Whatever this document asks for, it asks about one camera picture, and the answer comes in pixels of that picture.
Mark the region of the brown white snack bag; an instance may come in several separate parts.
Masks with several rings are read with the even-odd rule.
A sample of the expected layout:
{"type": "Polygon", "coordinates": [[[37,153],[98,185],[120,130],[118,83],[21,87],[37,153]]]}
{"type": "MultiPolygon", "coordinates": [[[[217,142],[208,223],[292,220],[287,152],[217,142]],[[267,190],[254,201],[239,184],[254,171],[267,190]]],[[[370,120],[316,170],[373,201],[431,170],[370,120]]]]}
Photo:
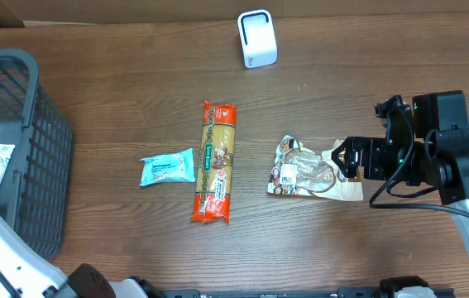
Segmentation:
{"type": "Polygon", "coordinates": [[[361,178],[347,178],[331,158],[331,151],[316,153],[286,135],[275,150],[266,192],[340,201],[362,201],[361,178]]]}

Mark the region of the red San Remo spaghetti pack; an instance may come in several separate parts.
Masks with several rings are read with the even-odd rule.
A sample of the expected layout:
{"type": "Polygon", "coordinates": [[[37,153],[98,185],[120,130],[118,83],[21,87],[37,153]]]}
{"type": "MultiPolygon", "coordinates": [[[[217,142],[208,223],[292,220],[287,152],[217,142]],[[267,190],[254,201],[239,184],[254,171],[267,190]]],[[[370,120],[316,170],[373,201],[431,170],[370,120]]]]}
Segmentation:
{"type": "Polygon", "coordinates": [[[229,221],[237,107],[204,103],[194,222],[229,221]]]}

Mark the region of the teal wipes packet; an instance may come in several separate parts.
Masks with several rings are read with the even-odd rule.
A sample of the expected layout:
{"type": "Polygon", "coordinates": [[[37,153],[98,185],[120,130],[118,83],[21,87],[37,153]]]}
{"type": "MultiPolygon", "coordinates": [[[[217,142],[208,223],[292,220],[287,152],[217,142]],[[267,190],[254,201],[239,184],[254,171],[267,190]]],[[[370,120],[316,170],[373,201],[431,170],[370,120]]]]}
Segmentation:
{"type": "Polygon", "coordinates": [[[141,161],[144,162],[140,182],[142,187],[167,182],[195,182],[193,148],[144,157],[141,161]]]}

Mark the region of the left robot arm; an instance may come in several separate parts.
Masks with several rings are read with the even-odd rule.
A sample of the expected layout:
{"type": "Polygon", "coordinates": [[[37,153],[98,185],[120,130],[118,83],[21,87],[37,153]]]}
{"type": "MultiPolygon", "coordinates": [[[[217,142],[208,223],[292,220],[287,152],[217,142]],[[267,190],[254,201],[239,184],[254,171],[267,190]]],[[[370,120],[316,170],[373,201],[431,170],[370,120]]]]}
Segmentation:
{"type": "Polygon", "coordinates": [[[158,297],[145,281],[107,281],[89,264],[70,276],[35,253],[0,216],[0,297],[158,297]]]}

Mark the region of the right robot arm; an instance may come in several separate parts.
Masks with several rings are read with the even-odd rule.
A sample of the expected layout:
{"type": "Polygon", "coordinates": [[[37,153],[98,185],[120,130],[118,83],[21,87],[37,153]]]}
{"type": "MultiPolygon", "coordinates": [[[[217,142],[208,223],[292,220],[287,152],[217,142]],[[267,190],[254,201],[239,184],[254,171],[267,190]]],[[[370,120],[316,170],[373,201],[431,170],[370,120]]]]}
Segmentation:
{"type": "Polygon", "coordinates": [[[374,107],[385,137],[347,137],[332,159],[347,178],[364,171],[382,186],[373,209],[425,209],[449,213],[469,257],[469,120],[461,90],[395,95],[374,107]]]}

